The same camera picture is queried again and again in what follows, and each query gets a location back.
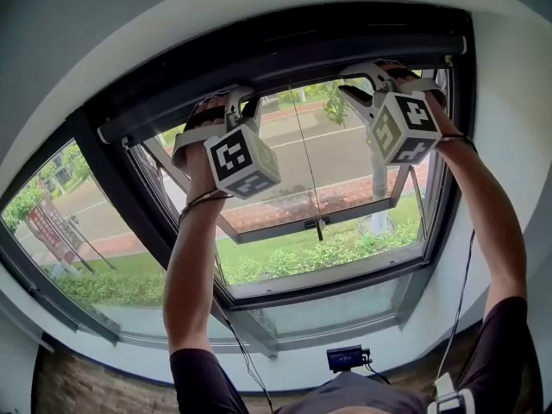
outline sidewalk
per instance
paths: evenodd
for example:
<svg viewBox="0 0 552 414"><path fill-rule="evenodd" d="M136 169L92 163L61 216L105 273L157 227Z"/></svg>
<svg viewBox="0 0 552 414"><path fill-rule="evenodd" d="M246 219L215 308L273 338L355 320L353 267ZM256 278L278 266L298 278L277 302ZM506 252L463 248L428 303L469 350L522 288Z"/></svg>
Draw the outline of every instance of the sidewalk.
<svg viewBox="0 0 552 414"><path fill-rule="evenodd" d="M429 165L427 163L416 167L416 174L420 188L423 190L428 178ZM392 169L387 174L387 194L390 195L395 185L398 169ZM412 180L406 180L403 194L414 191ZM353 179L348 182L328 185L317 189L321 214L327 215L337 210L346 210L358 205L369 204L373 201L372 176L362 179ZM233 210L224 210L224 218L238 233L256 229L265 229L282 223L290 223L311 218L317 214L316 197L314 191L295 193L282 198L270 199L257 204L248 204ZM216 237L222 238L225 234L216 229ZM146 248L134 233L125 233L92 241L92 244L105 258L125 256L130 254L146 253ZM84 244L78 253L85 260L97 260L99 256ZM52 265L56 259L49 252L33 255L39 265Z"/></svg>

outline wrist strap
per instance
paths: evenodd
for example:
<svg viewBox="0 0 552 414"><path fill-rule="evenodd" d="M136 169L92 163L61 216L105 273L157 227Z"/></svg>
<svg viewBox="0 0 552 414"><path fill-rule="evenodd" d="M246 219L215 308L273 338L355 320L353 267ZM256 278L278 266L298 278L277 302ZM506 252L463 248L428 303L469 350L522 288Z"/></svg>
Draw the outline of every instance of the wrist strap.
<svg viewBox="0 0 552 414"><path fill-rule="evenodd" d="M467 144L469 144L469 146L474 150L475 153L479 154L477 152L477 148L475 147L474 142L464 134L445 134L441 137L441 142L448 142L448 141L464 141Z"/></svg>
<svg viewBox="0 0 552 414"><path fill-rule="evenodd" d="M193 208L195 207L196 205L198 204L201 204L201 203L206 203L207 201L217 201L219 199L227 199L227 198L231 198L230 196L226 195L226 196L217 196L218 193L222 193L220 190L218 189L213 189L211 191L208 191L207 193L201 195L200 197L197 197L195 198L193 201L191 201L190 203L188 203L186 205L186 207L184 207L184 209L182 209L182 213L180 213L180 218L179 218L179 227L180 225L182 225L182 221L184 220L185 216L188 214L188 212Z"/></svg>

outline metal pole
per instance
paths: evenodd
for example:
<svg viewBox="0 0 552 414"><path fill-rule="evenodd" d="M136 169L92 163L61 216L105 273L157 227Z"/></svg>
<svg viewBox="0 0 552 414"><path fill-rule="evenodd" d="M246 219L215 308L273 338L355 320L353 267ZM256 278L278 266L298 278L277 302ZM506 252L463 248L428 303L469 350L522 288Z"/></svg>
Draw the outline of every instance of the metal pole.
<svg viewBox="0 0 552 414"><path fill-rule="evenodd" d="M80 261L83 263L83 265L86 267L86 269L90 273L96 274L96 271L91 267L91 265L88 262L86 262L85 259L80 254L78 254L78 251L75 250L75 248L71 245L71 243L65 237L65 235L56 227L56 225L53 223L50 216L48 216L48 214L44 210L42 211L42 213L43 213L44 217L47 219L48 223L52 226L53 231L58 234L58 236L69 247L69 249L73 252L73 254L75 254L75 256L77 256L80 259Z"/></svg>
<svg viewBox="0 0 552 414"><path fill-rule="evenodd" d="M111 267L111 270L117 271L116 267L113 264L111 264L111 262L106 260L104 256L96 250L96 248L91 244L91 242L88 241L82 233L80 233L80 231L77 229L77 225L71 220L71 218L66 219L66 221L69 223L69 225L71 225L72 229L75 230L81 238L83 238L83 241L85 241L91 247L91 249L94 250L97 253L97 255L100 258L102 258L108 266Z"/></svg>

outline red brick pavement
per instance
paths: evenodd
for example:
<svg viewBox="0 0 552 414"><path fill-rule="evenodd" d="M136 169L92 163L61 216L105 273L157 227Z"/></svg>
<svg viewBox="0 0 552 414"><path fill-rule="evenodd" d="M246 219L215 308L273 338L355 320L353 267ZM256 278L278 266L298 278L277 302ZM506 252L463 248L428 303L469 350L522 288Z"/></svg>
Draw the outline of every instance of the red brick pavement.
<svg viewBox="0 0 552 414"><path fill-rule="evenodd" d="M314 103L308 103L303 104L301 106L297 106L297 113L300 114L301 112L307 112L309 110L319 109L322 106L324 106L324 101L315 101ZM282 110L276 110L275 112L271 112L269 114L262 114L260 116L261 121L272 121L277 120L278 118L282 118L284 116L289 115L295 115L295 109L294 107L290 107L288 109L282 109Z"/></svg>
<svg viewBox="0 0 552 414"><path fill-rule="evenodd" d="M393 169L387 174L387 193L391 194L397 178L398 170ZM416 167L418 183L425 187L428 177L428 165L422 164ZM409 177L405 184L404 193L413 191L412 181ZM320 209L323 214L336 210L344 210L362 204L368 204L373 200L372 177L355 179L337 185L328 185L317 189ZM240 233L272 227L281 223L289 223L313 217L317 214L316 199L313 191L296 193L283 198L275 198L257 204L249 204L239 209L227 210L223 216ZM223 237L224 233L218 229L217 237ZM146 248L133 234L104 238L92 242L94 247L106 258L124 256L146 252ZM84 245L79 250L80 255L86 260L98 259L91 248Z"/></svg>

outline red sign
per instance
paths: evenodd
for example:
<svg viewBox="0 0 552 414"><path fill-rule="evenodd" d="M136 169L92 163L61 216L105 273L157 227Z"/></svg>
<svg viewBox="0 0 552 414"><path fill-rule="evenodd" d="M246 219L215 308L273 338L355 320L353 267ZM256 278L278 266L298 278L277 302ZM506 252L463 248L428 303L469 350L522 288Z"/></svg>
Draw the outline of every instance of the red sign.
<svg viewBox="0 0 552 414"><path fill-rule="evenodd" d="M52 202L52 198L50 197L50 195L45 195L44 198L41 200L41 209L50 218L50 223L53 223L56 230L58 230L58 232L63 235L65 240L69 242L72 249L78 252L83 242L77 235L77 232L74 230L74 228L71 227L71 225L69 225L65 219L63 219L60 211Z"/></svg>
<svg viewBox="0 0 552 414"><path fill-rule="evenodd" d="M28 217L42 234L42 237L56 249L57 253L62 254L63 259L68 264L73 263L76 257L75 253L61 239L39 204L28 213Z"/></svg>

